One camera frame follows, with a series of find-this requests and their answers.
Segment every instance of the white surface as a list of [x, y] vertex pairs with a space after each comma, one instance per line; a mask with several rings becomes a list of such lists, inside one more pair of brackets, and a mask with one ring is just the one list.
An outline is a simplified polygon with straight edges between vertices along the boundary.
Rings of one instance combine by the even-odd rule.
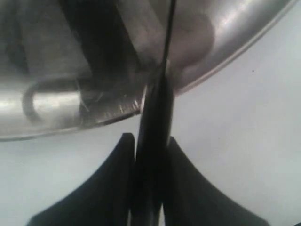
[[[172, 134], [197, 168], [272, 226], [301, 222], [301, 2], [225, 69], [177, 98]], [[79, 134], [0, 144], [0, 225], [83, 183], [139, 117]]]

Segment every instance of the stainless steel bowl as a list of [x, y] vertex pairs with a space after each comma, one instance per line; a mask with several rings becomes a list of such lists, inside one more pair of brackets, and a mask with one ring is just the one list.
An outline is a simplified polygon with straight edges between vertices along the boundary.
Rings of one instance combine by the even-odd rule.
[[[296, 0], [178, 0], [178, 94], [217, 72]], [[102, 126], [139, 112], [167, 0], [0, 1], [0, 139]]]

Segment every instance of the black plastic piece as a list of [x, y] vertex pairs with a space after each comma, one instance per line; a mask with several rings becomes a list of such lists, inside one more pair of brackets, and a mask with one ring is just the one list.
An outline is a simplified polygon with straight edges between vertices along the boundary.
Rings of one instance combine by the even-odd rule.
[[163, 206], [166, 226], [268, 226], [208, 182], [175, 139], [165, 152]]
[[81, 187], [34, 216], [28, 226], [126, 226], [135, 140], [123, 134], [104, 164]]

